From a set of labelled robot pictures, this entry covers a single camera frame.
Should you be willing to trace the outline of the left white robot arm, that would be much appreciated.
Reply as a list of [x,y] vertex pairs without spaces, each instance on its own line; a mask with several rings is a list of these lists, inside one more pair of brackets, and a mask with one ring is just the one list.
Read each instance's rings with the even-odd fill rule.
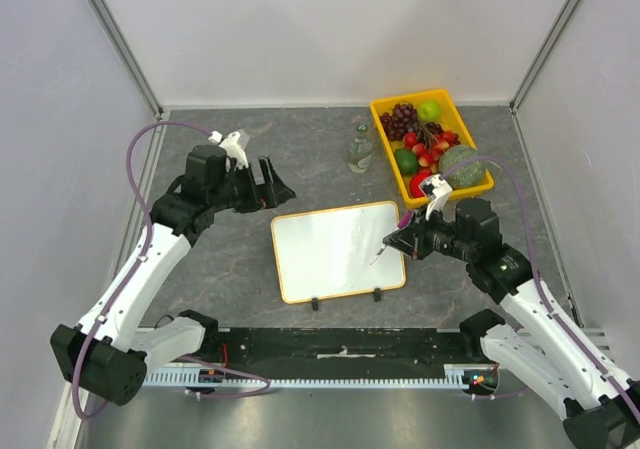
[[58,326],[50,339],[64,378],[108,403],[123,406],[155,368],[184,356],[208,362],[219,351],[215,319],[193,310],[143,335],[141,319],[166,278],[189,253],[217,213],[253,213],[295,198],[271,160],[259,160],[255,180],[238,146],[198,145],[185,170],[155,201],[136,249],[103,296],[73,327]]

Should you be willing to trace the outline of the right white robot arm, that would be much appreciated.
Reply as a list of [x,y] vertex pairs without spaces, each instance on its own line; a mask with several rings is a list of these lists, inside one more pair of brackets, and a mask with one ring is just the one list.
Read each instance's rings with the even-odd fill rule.
[[483,310],[459,328],[467,361],[507,369],[559,417],[577,448],[627,448],[639,440],[639,383],[607,357],[554,301],[525,255],[505,243],[489,202],[465,199],[448,222],[421,208],[384,237],[413,260],[432,253],[465,262],[472,283],[530,334]]

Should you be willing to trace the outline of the yellow framed whiteboard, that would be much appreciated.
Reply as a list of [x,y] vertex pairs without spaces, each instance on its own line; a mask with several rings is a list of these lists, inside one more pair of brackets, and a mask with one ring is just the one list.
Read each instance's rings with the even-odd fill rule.
[[275,217],[271,235],[282,300],[303,304],[403,287],[399,252],[386,249],[370,265],[399,221],[390,200]]

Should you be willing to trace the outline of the magenta marker cap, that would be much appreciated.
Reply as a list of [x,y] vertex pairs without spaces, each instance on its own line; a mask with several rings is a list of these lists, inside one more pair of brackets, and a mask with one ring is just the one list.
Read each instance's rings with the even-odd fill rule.
[[403,217],[402,219],[398,222],[397,224],[397,228],[398,229],[402,229],[404,227],[406,227],[412,220],[414,216],[414,212],[412,210],[408,211]]

